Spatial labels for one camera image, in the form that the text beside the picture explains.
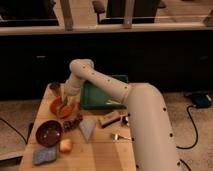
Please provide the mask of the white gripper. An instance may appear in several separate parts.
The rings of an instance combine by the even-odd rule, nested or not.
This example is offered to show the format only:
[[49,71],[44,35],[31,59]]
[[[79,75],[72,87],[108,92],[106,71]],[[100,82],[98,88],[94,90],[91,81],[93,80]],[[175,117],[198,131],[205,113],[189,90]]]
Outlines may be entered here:
[[74,74],[71,74],[70,77],[65,81],[64,92],[69,96],[75,96],[80,92],[83,83],[83,79]]

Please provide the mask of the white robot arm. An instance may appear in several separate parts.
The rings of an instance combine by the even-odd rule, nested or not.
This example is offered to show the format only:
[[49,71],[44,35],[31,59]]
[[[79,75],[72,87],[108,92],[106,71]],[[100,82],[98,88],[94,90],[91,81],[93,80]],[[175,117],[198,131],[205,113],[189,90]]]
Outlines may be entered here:
[[77,95],[88,80],[127,108],[137,171],[182,171],[167,107],[155,86],[131,85],[102,74],[91,59],[74,59],[69,68],[64,85],[68,95]]

